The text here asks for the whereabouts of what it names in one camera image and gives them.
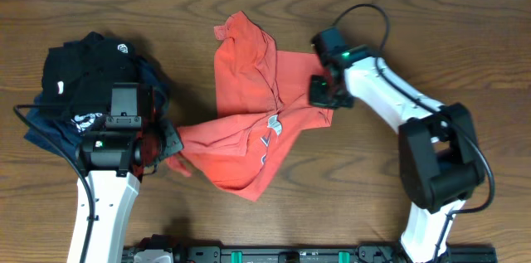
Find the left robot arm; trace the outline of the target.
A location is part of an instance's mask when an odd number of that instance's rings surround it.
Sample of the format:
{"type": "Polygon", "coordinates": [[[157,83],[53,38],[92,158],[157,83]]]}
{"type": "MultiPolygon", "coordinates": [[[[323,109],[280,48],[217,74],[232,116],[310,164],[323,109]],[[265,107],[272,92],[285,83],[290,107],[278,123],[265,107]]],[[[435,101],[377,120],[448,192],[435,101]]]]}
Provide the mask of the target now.
{"type": "Polygon", "coordinates": [[[102,130],[85,135],[76,151],[78,180],[76,223],[69,262],[120,262],[129,216],[144,170],[183,149],[173,123],[161,119],[129,125],[109,117],[102,130]]]}

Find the navy blue folded garment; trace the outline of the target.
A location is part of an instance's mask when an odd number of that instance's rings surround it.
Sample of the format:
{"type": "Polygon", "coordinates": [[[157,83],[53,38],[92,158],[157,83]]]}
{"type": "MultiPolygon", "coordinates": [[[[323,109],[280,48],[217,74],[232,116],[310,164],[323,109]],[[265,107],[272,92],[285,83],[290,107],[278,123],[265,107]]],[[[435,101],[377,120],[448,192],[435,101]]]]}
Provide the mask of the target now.
{"type": "MultiPolygon", "coordinates": [[[[149,63],[142,56],[138,59],[139,79],[141,82],[152,85],[155,91],[155,108],[159,114],[164,114],[168,109],[169,88],[162,82],[154,65],[149,63]]],[[[76,148],[81,143],[84,134],[78,134],[71,125],[70,120],[60,121],[48,119],[43,116],[40,110],[30,109],[27,119],[34,123],[44,134],[48,135],[52,141],[60,145],[65,153],[72,157],[76,155],[76,148]]]]}

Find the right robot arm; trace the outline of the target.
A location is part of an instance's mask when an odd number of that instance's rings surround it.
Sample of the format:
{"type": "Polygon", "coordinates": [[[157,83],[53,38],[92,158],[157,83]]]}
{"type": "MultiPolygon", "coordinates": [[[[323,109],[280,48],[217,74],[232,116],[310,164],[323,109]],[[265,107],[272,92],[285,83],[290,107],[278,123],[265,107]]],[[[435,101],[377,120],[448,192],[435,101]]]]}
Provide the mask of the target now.
{"type": "Polygon", "coordinates": [[[455,218],[494,201],[494,175],[469,110],[422,94],[366,46],[313,47],[325,74],[313,77],[310,103],[336,110],[361,100],[393,129],[399,176],[412,202],[402,253],[409,262],[442,262],[455,218]]]}

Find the black patterned folded garment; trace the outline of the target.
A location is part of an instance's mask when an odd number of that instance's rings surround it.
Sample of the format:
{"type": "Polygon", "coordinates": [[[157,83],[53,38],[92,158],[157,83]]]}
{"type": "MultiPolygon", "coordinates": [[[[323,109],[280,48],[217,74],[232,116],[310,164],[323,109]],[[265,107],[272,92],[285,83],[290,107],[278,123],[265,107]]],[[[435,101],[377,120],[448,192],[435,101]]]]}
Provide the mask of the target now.
{"type": "Polygon", "coordinates": [[[78,134],[84,134],[92,130],[94,127],[100,126],[104,118],[105,115],[102,113],[75,115],[70,123],[78,134]]]}

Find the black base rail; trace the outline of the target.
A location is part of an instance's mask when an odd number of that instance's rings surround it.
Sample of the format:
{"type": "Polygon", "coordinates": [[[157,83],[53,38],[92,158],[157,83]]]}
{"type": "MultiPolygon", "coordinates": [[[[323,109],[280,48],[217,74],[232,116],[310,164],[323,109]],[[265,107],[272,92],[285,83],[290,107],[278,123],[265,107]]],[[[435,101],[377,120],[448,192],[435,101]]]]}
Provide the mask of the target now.
{"type": "Polygon", "coordinates": [[[350,248],[185,246],[167,236],[144,238],[123,251],[121,263],[407,263],[406,252],[389,244],[350,248]]]}

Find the red orange t-shirt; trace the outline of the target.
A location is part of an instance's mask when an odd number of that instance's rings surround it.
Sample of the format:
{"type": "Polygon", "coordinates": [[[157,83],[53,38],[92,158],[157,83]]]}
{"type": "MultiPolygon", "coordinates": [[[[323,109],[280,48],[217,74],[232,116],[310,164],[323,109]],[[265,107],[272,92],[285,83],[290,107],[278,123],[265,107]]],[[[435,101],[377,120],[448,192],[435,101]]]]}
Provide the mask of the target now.
{"type": "Polygon", "coordinates": [[[333,111],[309,104],[312,75],[324,68],[315,54],[280,51],[244,12],[214,28],[217,118],[178,128],[183,150],[173,171],[200,170],[222,191],[256,201],[300,133],[331,125],[333,111]]]}

